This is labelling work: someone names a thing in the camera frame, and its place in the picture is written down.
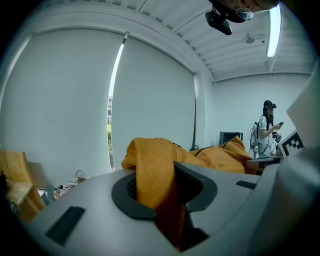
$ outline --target ceiling camera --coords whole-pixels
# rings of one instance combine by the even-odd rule
[[[226,34],[226,35],[231,35],[232,30],[229,25],[229,22],[226,21],[224,17],[219,15],[215,8],[213,8],[212,11],[207,12],[205,14],[206,21],[208,22],[210,27],[213,27],[216,30],[219,30],[220,32]]]
[[[234,10],[229,9],[218,0],[209,0],[212,3],[212,11],[205,14],[206,21],[209,26],[224,33],[225,35],[231,35],[232,30],[229,25],[229,21],[235,23],[242,23],[245,20],[239,17]]]

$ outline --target yellow blanket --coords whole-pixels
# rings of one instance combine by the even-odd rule
[[[136,167],[137,201],[156,211],[157,227],[179,249],[186,209],[179,199],[174,162],[244,174],[250,159],[238,136],[226,145],[192,152],[164,138],[134,138],[121,165]]]

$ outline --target white wall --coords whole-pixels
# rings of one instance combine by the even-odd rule
[[[108,92],[124,36],[93,29],[36,35],[17,60],[0,113],[1,147],[25,151],[36,186],[77,169],[110,172]]]
[[[272,101],[274,123],[284,122],[281,132],[285,138],[295,130],[287,109],[306,87],[309,75],[273,74],[245,76],[217,82],[214,87],[216,111],[215,145],[220,132],[241,132],[246,151],[250,149],[249,133],[254,122],[263,114],[266,100]]]
[[[16,53],[19,52],[30,37],[40,33],[66,28],[112,30],[122,32],[123,34],[125,34],[126,31],[129,31],[130,35],[142,39],[145,42],[149,42],[163,50],[183,63],[191,71],[195,72],[197,76],[200,75],[203,78],[205,82],[201,84],[201,87],[203,87],[202,94],[197,98],[197,102],[199,100],[204,103],[204,93],[207,93],[208,90],[212,90],[212,82],[210,81],[212,77],[209,68],[204,64],[199,55],[197,55],[195,51],[171,29],[163,26],[163,24],[159,23],[157,20],[129,8],[92,1],[58,4],[30,16],[29,19],[25,21],[24,25],[21,26],[20,32],[12,42],[12,51],[6,52],[6,62],[2,63],[0,70],[1,89],[3,89],[4,85],[7,83],[6,80],[11,72],[11,67],[14,66],[16,57],[19,56],[19,54]],[[205,115],[204,107],[199,116],[201,113]],[[202,139],[200,142],[196,141],[196,143],[199,144],[200,147],[201,145],[205,145],[204,137],[206,129],[207,131],[211,130],[210,133],[212,133],[212,129],[207,127],[204,117],[200,122],[198,122],[197,119],[197,131],[202,134]]]
[[[194,75],[158,49],[129,37],[119,62],[111,113],[115,170],[135,137],[165,138],[187,151],[195,123]]]
[[[212,81],[200,72],[194,76],[194,84],[196,98],[195,144],[201,149],[215,145],[217,109]]]

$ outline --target desk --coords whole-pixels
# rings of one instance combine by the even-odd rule
[[[33,187],[33,184],[28,182],[9,181],[8,185],[9,190],[6,195],[17,207],[21,205]]]

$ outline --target ceiling beam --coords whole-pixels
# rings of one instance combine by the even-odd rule
[[[156,19],[160,14],[165,14],[169,10],[171,10],[172,4],[174,4],[174,2],[172,3],[172,1],[164,2],[164,3],[161,3],[161,1],[158,1],[158,4],[156,5],[156,7],[152,8],[152,10],[150,11],[149,16],[153,19]]]
[[[174,32],[177,32],[178,30],[180,30],[182,27],[184,27],[185,25],[189,24],[190,22],[192,22],[193,20],[195,20],[196,18],[198,17],[202,17],[203,20],[205,20],[205,13],[207,12],[210,12],[212,8],[208,8],[207,6],[200,9],[200,10],[197,10],[197,12],[194,13],[194,17],[191,18],[190,20],[188,21],[185,21],[183,19],[181,19],[181,22],[179,22],[177,25],[175,25],[172,30]]]
[[[197,47],[196,52],[199,54],[201,52],[211,51],[212,48],[214,48],[215,51],[220,51],[226,48],[226,45],[228,47],[237,46],[239,43],[244,42],[246,33],[241,32],[234,32],[229,37],[221,37],[220,39],[216,39],[215,41],[210,38],[209,40],[211,42],[208,42],[207,44]],[[264,38],[267,38],[268,36],[265,33],[259,33],[255,35],[255,40],[262,40]]]
[[[250,48],[250,46],[245,47],[239,47],[239,48],[231,48],[228,49],[227,47],[225,49],[221,49],[220,51],[215,52],[212,50],[212,52],[209,52],[207,54],[199,54],[199,56],[204,60],[206,63],[214,63],[214,62],[220,62],[220,61],[227,61],[228,59],[234,59],[237,60],[238,58],[245,59],[247,56],[255,55],[257,54],[260,59],[267,59],[267,56],[263,56],[262,52],[266,47],[264,45],[262,46],[253,46]]]
[[[167,26],[171,23],[174,23],[176,20],[178,20],[179,18],[183,18],[185,17],[186,13],[188,13],[190,11],[190,9],[195,9],[195,7],[197,6],[197,1],[195,0],[186,0],[185,4],[183,4],[182,6],[180,6],[180,8],[176,9],[176,10],[171,10],[171,14],[168,15],[163,21],[162,23]]]
[[[254,70],[250,70],[248,72],[248,68],[240,68],[227,72],[214,72],[214,82],[219,82],[223,80],[228,80],[228,79],[233,79],[233,78],[240,78],[240,77],[247,77],[247,76],[255,76],[255,75],[267,75],[270,74],[269,71],[266,70],[266,67],[263,66],[257,66]],[[306,74],[306,75],[311,75],[312,74],[312,69],[310,66],[306,67],[301,67],[301,66],[287,66],[287,67],[279,67],[277,68],[277,71],[274,71],[273,74]]]
[[[243,63],[243,65],[241,65],[242,62],[226,62],[223,65],[215,65],[215,64],[208,64],[209,68],[211,68],[213,70],[213,72],[215,73],[224,73],[224,72],[229,72],[232,73],[233,70],[237,70],[239,69],[240,66],[242,66],[243,68],[248,69],[249,71],[254,69],[255,67],[262,67],[264,66],[264,71],[267,71],[266,67],[265,67],[265,62],[262,59],[252,59],[247,63]]]
[[[135,10],[139,12],[142,6],[144,6],[144,4],[146,3],[146,1],[147,0],[140,0],[139,3],[136,5]]]
[[[128,4],[130,3],[130,0],[122,0],[121,6],[128,7]]]
[[[176,32],[179,36],[181,36],[185,41],[192,40],[192,38],[205,37],[208,35],[207,26],[200,25],[200,23],[196,20],[198,18],[202,18],[201,16],[197,16],[192,21],[185,26],[186,29],[180,30]]]
[[[242,63],[243,65],[250,66],[251,61],[260,60],[262,62],[265,62],[267,60],[267,56],[263,55],[260,49],[261,48],[258,48],[258,47],[253,48],[251,52],[249,49],[242,49],[237,51],[236,53],[222,54],[217,57],[201,56],[201,58],[209,66],[212,66],[215,64],[216,66],[221,67],[226,64],[230,65],[230,64],[236,64],[236,63],[238,64]]]

